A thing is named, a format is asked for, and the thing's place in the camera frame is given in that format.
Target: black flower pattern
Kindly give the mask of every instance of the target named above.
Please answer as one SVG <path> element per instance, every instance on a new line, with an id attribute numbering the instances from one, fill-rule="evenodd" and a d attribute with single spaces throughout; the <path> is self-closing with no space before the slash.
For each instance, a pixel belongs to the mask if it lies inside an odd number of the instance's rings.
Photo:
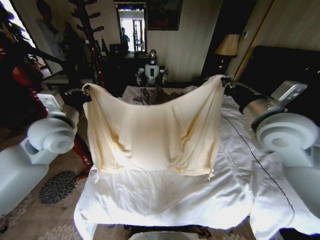
<path id="1" fill-rule="evenodd" d="M 56 204 L 76 187 L 73 171 L 62 171 L 51 177 L 41 188 L 39 199 L 42 204 Z"/>

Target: coat rack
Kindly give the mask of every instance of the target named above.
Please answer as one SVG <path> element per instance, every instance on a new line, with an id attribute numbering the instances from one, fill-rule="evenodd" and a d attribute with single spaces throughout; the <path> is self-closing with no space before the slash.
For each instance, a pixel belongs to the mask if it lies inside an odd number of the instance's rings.
<path id="1" fill-rule="evenodd" d="M 100 62 L 100 52 L 98 51 L 95 38 L 94 38 L 94 33 L 99 32 L 104 28 L 104 26 L 99 26 L 95 29 L 92 29 L 91 24 L 90 24 L 90 19 L 97 18 L 101 16 L 100 12 L 95 12 L 91 15 L 88 15 L 87 10 L 86 10 L 86 5 L 89 4 L 95 4 L 97 0 L 69 0 L 70 3 L 74 4 L 76 8 L 74 9 L 74 12 L 71 13 L 71 15 L 77 19 L 79 19 L 82 23 L 82 26 L 76 25 L 76 27 L 80 30 L 83 31 L 86 39 L 89 41 L 89 51 L 91 53 L 91 59 L 92 63 L 95 66 L 95 71 L 98 76 L 98 81 L 99 85 L 103 88 L 106 88 L 106 82 L 103 77 L 103 72 L 101 68 L 101 62 Z"/>

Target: white duvet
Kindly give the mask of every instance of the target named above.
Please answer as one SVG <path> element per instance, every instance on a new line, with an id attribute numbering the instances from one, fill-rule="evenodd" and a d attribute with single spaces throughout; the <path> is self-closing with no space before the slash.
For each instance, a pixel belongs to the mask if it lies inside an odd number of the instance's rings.
<path id="1" fill-rule="evenodd" d="M 128 86 L 122 99 L 132 103 L 140 93 Z M 74 212 L 80 235 L 93 239 L 97 224 L 228 229 L 247 216 L 257 239 L 269 239 L 280 228 L 319 233 L 320 219 L 285 179 L 279 157 L 257 150 L 243 124 L 237 104 L 224 96 L 221 144 L 210 181 L 207 175 L 183 176 L 174 170 L 125 170 L 101 172 L 96 182 L 93 166 Z"/>

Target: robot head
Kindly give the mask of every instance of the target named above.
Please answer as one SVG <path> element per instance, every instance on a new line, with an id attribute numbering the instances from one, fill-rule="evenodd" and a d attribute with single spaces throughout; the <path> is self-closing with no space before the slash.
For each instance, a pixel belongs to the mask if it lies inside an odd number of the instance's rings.
<path id="1" fill-rule="evenodd" d="M 154 49 L 151 49 L 149 52 L 149 65 L 157 64 L 157 52 Z"/>

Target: table lamp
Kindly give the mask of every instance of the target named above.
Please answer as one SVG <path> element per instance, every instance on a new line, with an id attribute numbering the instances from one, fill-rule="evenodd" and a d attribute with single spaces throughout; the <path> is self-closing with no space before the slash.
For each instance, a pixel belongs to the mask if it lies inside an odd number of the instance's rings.
<path id="1" fill-rule="evenodd" d="M 227 34 L 214 51 L 220 56 L 216 69 L 217 74 L 224 74 L 231 59 L 237 56 L 239 38 L 239 34 Z"/>

